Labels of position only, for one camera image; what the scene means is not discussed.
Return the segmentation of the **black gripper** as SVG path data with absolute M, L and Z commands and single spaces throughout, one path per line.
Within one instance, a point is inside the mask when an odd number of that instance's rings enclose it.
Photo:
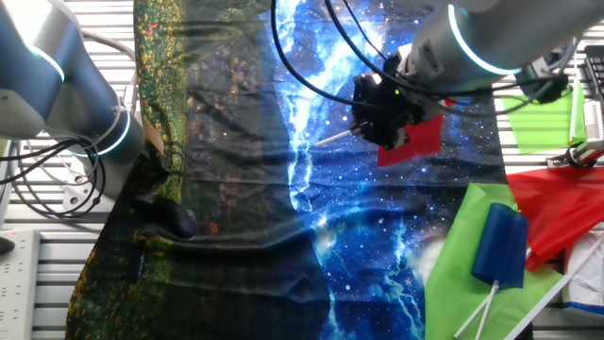
M 353 78 L 353 120 L 350 132 L 364 140 L 373 140 L 374 126 L 370 119 L 402 116 L 405 122 L 424 121 L 424 110 L 407 98 L 390 80 L 377 73 L 365 73 Z M 410 140 L 404 122 L 391 122 L 376 128 L 376 143 L 386 150 L 396 149 Z

